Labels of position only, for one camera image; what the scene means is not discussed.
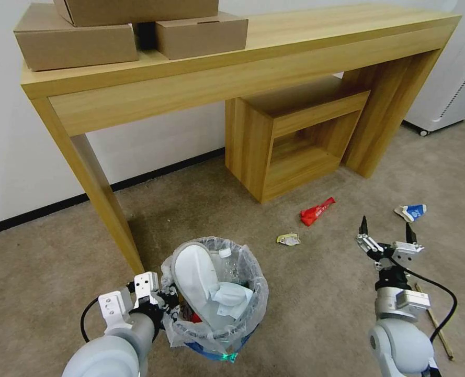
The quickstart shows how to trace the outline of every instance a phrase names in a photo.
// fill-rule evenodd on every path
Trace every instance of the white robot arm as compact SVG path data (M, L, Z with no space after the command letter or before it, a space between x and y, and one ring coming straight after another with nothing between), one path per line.
M155 295L157 273L135 276L134 289L134 305L128 288L98 297L107 324L105 334L83 345L66 365L62 377L147 375L147 354L162 318L163 303Z
M375 284L377 322L369 332L370 346L383 377L405 377L405 374L439 377L433 345L413 324L419 313L430 308L429 296L412 291L404 268L424 247L417 243L409 224L406 224L406 238L407 243L375 242L368 236L365 216L356 236L356 242L375 261L379 271L379 281Z

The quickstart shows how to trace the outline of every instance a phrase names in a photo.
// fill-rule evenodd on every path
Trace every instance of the plastic trash bag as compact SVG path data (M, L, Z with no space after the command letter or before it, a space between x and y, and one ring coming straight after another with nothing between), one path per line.
M248 281L253 296L244 313L232 325L213 331L205 323L184 320L180 311L176 318L164 313L163 325L171 347L188 346L211 360L234 362L238 351L262 321L267 307L269 287L257 259L247 245L238 245L231 240L218 237L203 237L192 240L202 243L208 250L230 248L236 261L241 281ZM173 284L171 264L173 255L161 265L161 291Z

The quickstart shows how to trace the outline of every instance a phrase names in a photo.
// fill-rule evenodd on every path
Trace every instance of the bottle cap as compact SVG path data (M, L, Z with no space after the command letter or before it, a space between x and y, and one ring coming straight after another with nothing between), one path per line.
M228 258L232 255L231 248L226 248L218 251L221 258Z

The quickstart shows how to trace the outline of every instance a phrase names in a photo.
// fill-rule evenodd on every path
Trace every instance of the wooden storage cube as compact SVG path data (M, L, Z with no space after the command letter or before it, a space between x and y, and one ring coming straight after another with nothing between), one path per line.
M369 91L330 76L225 102L225 165L261 203L338 168Z

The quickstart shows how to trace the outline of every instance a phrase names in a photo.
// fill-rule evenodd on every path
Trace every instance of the carpet floor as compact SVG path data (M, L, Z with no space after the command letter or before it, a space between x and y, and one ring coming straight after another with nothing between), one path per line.
M465 376L465 122L422 138L401 127L371 179L338 171L264 205L224 167L223 158L116 193L147 270L182 242L220 236L248 244L269 283L264 321L235 364L190 349L170 349L164 333L149 356L154 376L379 376L367 332L375 322L377 272L354 241L363 214L378 241L404 239L399 204L427 205L413 225L426 250L412 269L452 288L459 309L446 327L455 352L439 340L443 375ZM333 196L310 228L299 211ZM276 237L298 232L289 248ZM79 317L95 296L132 280L90 203L0 233L0 376L59 376L83 344ZM450 297L422 283L441 320ZM433 331L427 314L419 327ZM98 307L90 337L104 329Z

